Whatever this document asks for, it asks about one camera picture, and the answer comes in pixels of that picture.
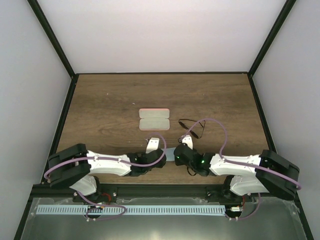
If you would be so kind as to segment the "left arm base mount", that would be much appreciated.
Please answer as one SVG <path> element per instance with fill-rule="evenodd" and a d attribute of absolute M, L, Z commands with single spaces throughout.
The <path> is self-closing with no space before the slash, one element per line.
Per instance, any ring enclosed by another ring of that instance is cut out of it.
<path fill-rule="evenodd" d="M 73 196 L 74 202 L 87 203 L 79 193 L 81 193 L 87 200 L 93 203 L 111 202 L 116 201 L 118 188 L 112 184 L 80 184 L 70 187 L 76 195 Z"/>

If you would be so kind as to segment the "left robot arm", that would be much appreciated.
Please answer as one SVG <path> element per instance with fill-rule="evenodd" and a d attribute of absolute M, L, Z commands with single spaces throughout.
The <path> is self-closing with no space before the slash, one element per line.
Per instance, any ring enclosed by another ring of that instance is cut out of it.
<path fill-rule="evenodd" d="M 145 152 L 122 155 L 99 154 L 78 143 L 48 158 L 44 178 L 53 189 L 70 188 L 80 192 L 91 202 L 102 196 L 96 175 L 111 174 L 120 177 L 139 177 L 153 168 L 166 164 L 166 149 L 159 148 L 159 139 L 153 138 Z"/>

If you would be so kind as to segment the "light blue cleaning cloth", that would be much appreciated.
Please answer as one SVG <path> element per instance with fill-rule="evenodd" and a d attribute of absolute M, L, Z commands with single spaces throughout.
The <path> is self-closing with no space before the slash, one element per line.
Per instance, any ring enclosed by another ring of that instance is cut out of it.
<path fill-rule="evenodd" d="M 175 147 L 167 148 L 163 159 L 165 159 L 167 162 L 174 162 L 175 161 L 175 156 L 174 156 L 175 149 L 176 149 Z"/>

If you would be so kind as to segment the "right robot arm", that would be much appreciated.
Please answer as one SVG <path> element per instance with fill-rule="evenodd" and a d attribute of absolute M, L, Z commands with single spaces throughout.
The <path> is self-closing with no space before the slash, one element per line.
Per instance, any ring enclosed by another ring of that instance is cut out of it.
<path fill-rule="evenodd" d="M 298 182 L 300 169 L 271 150 L 250 156 L 200 154 L 181 143 L 173 155 L 177 166 L 186 166 L 202 177 L 228 176 L 222 195 L 229 202 L 239 196 L 258 193 L 292 201 L 301 189 Z"/>

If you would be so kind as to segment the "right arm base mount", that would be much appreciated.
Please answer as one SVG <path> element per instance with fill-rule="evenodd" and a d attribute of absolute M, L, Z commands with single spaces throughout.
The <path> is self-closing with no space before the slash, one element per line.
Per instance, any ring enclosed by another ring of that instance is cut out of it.
<path fill-rule="evenodd" d="M 227 186 L 223 184 L 212 184 L 205 187 L 206 197 L 209 202 L 219 202 L 221 205 L 241 204 L 243 197 L 233 193 Z"/>

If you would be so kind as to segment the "pink glasses case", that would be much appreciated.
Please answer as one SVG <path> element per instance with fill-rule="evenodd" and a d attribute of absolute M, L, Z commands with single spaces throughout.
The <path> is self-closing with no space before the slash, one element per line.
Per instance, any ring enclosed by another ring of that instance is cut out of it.
<path fill-rule="evenodd" d="M 138 111 L 141 131 L 167 131 L 170 129 L 168 108 L 141 108 Z"/>

